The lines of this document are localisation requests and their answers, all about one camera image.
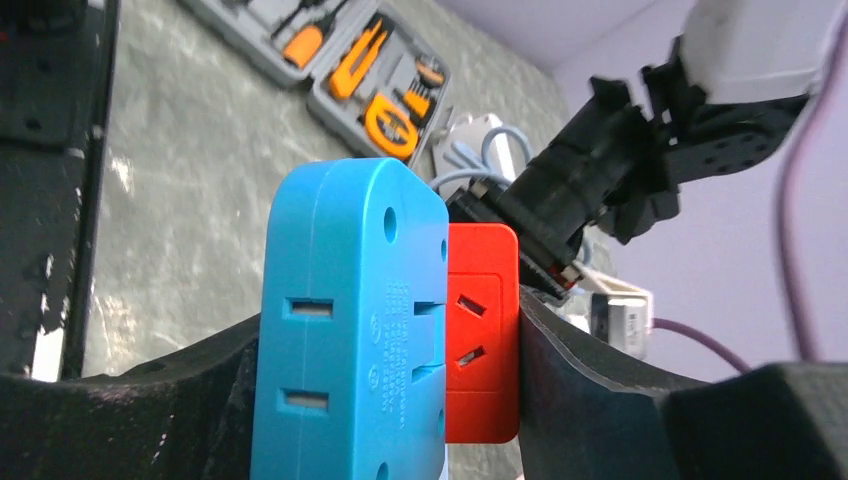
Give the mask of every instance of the cable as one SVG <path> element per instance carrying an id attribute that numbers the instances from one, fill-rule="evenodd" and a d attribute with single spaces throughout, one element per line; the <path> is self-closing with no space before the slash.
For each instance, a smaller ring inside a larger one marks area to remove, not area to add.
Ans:
<path id="1" fill-rule="evenodd" d="M 721 357 L 722 360 L 729 363 L 733 368 L 739 371 L 739 373 L 746 373 L 751 371 L 751 367 L 748 365 L 747 362 L 745 362 L 745 360 L 742 360 L 739 355 L 736 355 L 724 344 L 722 344 L 715 338 L 707 335 L 706 333 L 698 330 L 697 328 L 690 327 L 689 325 L 684 325 L 680 322 L 675 322 L 674 320 L 667 320 L 665 318 L 654 318 L 654 329 L 674 332 L 700 343 L 701 345 L 712 350 L 713 353 Z"/>
<path id="2" fill-rule="evenodd" d="M 490 178 L 506 187 L 512 184 L 508 178 L 489 170 L 483 170 L 481 168 L 463 168 L 461 170 L 454 170 L 453 172 L 440 175 L 433 180 L 430 180 L 428 185 L 430 185 L 430 188 L 433 190 L 437 190 L 439 187 L 448 182 L 463 178 Z"/>
<path id="3" fill-rule="evenodd" d="M 820 359 L 818 345 L 813 335 L 813 322 L 810 319 L 809 300 L 803 292 L 801 268 L 798 260 L 798 248 L 793 234 L 792 205 L 798 193 L 801 159 L 809 153 L 809 142 L 828 108 L 833 107 L 834 85 L 842 77 L 845 63 L 846 39 L 848 39 L 848 15 L 843 14 L 836 43 L 830 55 L 829 68 L 825 73 L 818 94 L 818 100 L 811 107 L 808 121 L 804 122 L 797 140 L 792 143 L 780 175 L 777 208 L 777 244 L 780 255 L 780 272 L 783 290 L 789 309 L 791 326 L 795 334 L 795 348 L 803 361 Z"/>
<path id="4" fill-rule="evenodd" d="M 454 126 L 451 125 L 451 127 L 448 128 L 448 131 L 453 130 L 453 127 Z M 429 183 L 430 188 L 438 190 L 438 188 L 445 183 L 465 178 L 489 178 L 505 187 L 509 187 L 512 182 L 503 175 L 495 172 L 492 168 L 492 161 L 490 158 L 491 154 L 489 152 L 491 151 L 492 142 L 495 141 L 495 138 L 498 135 L 507 135 L 515 140 L 518 147 L 521 149 L 521 153 L 524 155 L 525 166 L 530 159 L 533 158 L 532 149 L 530 148 L 530 140 L 527 138 L 527 135 L 511 125 L 501 125 L 489 130 L 483 137 L 480 155 L 477 155 L 471 147 L 463 142 L 453 142 L 451 144 L 451 149 L 445 152 L 444 158 L 448 163 L 458 168 L 458 170 L 448 172 L 434 178 Z M 582 249 L 583 258 L 581 259 L 581 263 L 583 265 L 590 265 L 592 263 L 592 246 L 591 242 L 589 242 L 585 237 L 583 238 Z"/>

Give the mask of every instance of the black mount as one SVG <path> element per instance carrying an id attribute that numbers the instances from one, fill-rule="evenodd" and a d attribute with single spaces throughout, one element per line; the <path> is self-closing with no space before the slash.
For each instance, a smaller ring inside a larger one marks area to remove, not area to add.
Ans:
<path id="1" fill-rule="evenodd" d="M 0 374 L 59 330 L 81 374 L 118 0 L 87 5 L 0 0 Z"/>
<path id="2" fill-rule="evenodd" d="M 528 479 L 846 478 L 845 365 L 706 385 L 584 334 L 526 291 L 521 312 Z M 0 478 L 248 478 L 258 342 L 257 315 L 119 377 L 0 375 Z"/>
<path id="3" fill-rule="evenodd" d="M 667 63 L 644 67 L 654 117 L 622 80 L 593 77 L 594 95 L 504 189 L 481 180 L 448 200 L 451 221 L 506 223 L 521 243 L 521 282 L 564 301 L 586 225 L 622 244 L 680 213 L 680 184 L 747 170 L 770 157 L 808 96 L 710 105 L 674 42 Z"/>

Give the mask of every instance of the tool kit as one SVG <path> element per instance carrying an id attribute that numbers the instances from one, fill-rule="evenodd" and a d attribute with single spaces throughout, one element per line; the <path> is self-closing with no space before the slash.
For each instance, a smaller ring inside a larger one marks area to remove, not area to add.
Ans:
<path id="1" fill-rule="evenodd" d="M 437 129 L 450 72 L 376 0 L 180 0 L 356 153 L 412 165 Z"/>

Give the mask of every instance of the white plug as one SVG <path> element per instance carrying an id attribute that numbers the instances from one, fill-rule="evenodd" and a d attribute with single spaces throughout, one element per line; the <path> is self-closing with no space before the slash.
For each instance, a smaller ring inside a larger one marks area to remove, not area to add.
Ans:
<path id="1" fill-rule="evenodd" d="M 471 148 L 474 153 L 481 155 L 483 138 L 490 130 L 503 126 L 503 122 L 494 113 L 487 113 L 477 118 L 467 115 L 448 127 L 446 134 L 433 145 L 433 167 L 436 176 L 440 177 L 446 173 L 453 172 L 459 168 L 445 160 L 445 153 L 450 151 L 454 142 L 462 142 Z M 492 141 L 492 149 L 489 152 L 489 160 L 492 162 L 494 173 L 515 180 L 516 168 L 509 149 L 509 141 L 506 135 L 498 135 Z M 467 187 L 468 179 L 453 180 L 439 187 L 439 195 L 447 200 L 459 187 Z"/>
<path id="2" fill-rule="evenodd" d="M 580 262 L 572 265 L 579 272 L 577 286 L 592 294 L 589 333 L 644 359 L 654 327 L 654 294 Z"/>

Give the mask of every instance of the gray marble floor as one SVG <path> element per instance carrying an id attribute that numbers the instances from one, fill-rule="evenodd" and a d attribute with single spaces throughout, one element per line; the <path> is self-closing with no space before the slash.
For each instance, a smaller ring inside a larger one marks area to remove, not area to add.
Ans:
<path id="1" fill-rule="evenodd" d="M 86 374 L 123 372 L 256 313 L 277 186 L 299 164 L 350 155 L 302 92 L 271 85 L 173 0 L 122 3 Z M 566 108 L 550 78 L 431 0 L 389 3 L 446 58 L 461 110 L 496 112 L 537 148 L 559 130 Z M 520 470 L 514 443 L 451 447 L 456 480 Z"/>

